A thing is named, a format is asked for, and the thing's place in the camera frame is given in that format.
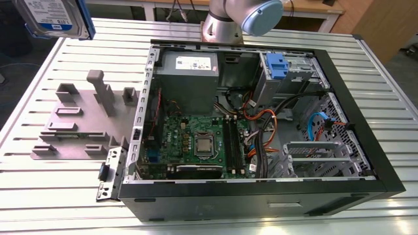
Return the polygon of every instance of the cpu socket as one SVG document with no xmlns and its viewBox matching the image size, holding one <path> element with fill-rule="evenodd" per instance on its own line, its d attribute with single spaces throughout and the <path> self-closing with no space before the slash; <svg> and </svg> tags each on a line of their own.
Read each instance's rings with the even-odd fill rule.
<svg viewBox="0 0 418 235">
<path fill-rule="evenodd" d="M 195 134 L 195 156 L 207 160 L 213 156 L 213 134 L 197 132 Z"/>
</svg>

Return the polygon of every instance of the grey 3d-printed holder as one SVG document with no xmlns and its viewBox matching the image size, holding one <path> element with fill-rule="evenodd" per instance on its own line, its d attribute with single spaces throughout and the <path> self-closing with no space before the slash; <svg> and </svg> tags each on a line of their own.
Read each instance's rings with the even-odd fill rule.
<svg viewBox="0 0 418 235">
<path fill-rule="evenodd" d="M 132 87 L 112 91 L 102 77 L 100 70 L 88 73 L 94 91 L 60 84 L 58 103 L 38 136 L 41 143 L 32 149 L 33 159 L 105 159 L 110 148 L 128 149 L 139 92 Z"/>
</svg>

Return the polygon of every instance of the motherboard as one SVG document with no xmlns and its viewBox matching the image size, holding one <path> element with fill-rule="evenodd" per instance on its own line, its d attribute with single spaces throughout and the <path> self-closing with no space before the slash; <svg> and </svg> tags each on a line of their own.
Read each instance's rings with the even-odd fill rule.
<svg viewBox="0 0 418 235">
<path fill-rule="evenodd" d="M 161 147 L 145 150 L 144 179 L 248 178 L 243 139 L 245 120 L 164 117 Z"/>
</svg>

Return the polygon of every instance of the blue hard drive label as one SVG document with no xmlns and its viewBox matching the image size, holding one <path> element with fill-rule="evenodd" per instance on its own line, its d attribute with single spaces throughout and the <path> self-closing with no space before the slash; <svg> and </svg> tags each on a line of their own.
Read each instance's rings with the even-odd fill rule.
<svg viewBox="0 0 418 235">
<path fill-rule="evenodd" d="M 25 0 L 36 22 L 49 30 L 66 31 L 72 22 L 61 0 Z"/>
</svg>

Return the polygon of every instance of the wooden cabinet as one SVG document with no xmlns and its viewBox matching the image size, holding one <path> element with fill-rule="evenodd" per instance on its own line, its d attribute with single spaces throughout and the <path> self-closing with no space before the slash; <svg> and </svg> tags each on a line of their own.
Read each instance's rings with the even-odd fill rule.
<svg viewBox="0 0 418 235">
<path fill-rule="evenodd" d="M 359 34 L 386 63 L 418 31 L 418 0 L 337 0 L 346 13 L 331 33 Z"/>
</svg>

